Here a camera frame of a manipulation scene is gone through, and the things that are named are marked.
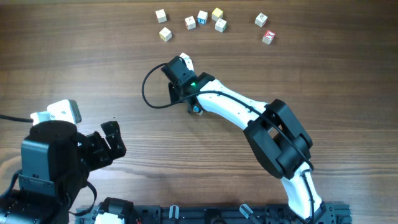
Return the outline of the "blue X wooden block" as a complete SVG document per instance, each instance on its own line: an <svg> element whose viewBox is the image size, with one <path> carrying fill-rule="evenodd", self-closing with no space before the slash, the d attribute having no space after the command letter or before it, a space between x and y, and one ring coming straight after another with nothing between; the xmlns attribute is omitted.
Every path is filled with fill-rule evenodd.
<svg viewBox="0 0 398 224"><path fill-rule="evenodd" d="M194 107L192 108L192 110L193 110L193 112L194 112L195 114L197 114L197 115L199 115L199 116L201 116L201 115L203 114L203 110L202 110L200 107L198 107L198 106L194 106Z"/></svg>

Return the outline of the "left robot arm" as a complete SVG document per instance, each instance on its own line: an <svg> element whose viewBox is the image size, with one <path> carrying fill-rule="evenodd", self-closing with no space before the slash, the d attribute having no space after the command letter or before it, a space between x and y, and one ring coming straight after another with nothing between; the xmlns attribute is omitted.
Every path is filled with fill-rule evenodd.
<svg viewBox="0 0 398 224"><path fill-rule="evenodd" d="M125 156L117 121L85 136L68 121L34 125L21 144L22 167L1 194L1 223L68 223L79 191L92 188L90 172Z"/></svg>

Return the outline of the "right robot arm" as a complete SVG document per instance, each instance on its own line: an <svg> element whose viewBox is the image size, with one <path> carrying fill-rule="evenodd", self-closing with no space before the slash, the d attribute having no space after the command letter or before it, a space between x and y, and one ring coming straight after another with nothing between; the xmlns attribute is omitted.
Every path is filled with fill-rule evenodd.
<svg viewBox="0 0 398 224"><path fill-rule="evenodd" d="M191 113L215 113L241 128L260 165L281 180L291 211L303 221L315 221L322 199L311 177L313 143L283 101L251 100L210 74L196 75L179 56L162 65L161 70L169 79L173 104L186 102Z"/></svg>

